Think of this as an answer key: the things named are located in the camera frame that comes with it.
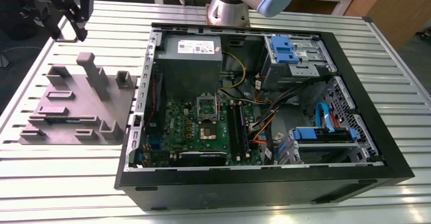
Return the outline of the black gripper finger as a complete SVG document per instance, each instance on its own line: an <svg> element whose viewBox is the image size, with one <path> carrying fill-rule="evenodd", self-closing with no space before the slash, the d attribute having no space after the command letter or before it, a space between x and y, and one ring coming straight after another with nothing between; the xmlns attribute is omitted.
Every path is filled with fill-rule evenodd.
<svg viewBox="0 0 431 224"><path fill-rule="evenodd" d="M84 41L88 35L86 24L94 12L95 0L63 0L62 2L66 9L64 15L75 30L78 40Z"/></svg>
<svg viewBox="0 0 431 224"><path fill-rule="evenodd" d="M36 0L35 7L36 11L34 20L36 24L44 27L51 34L51 38L54 40L58 40L62 35L62 31L58 26L58 22L54 18L54 15L51 14L48 1Z"/></svg>

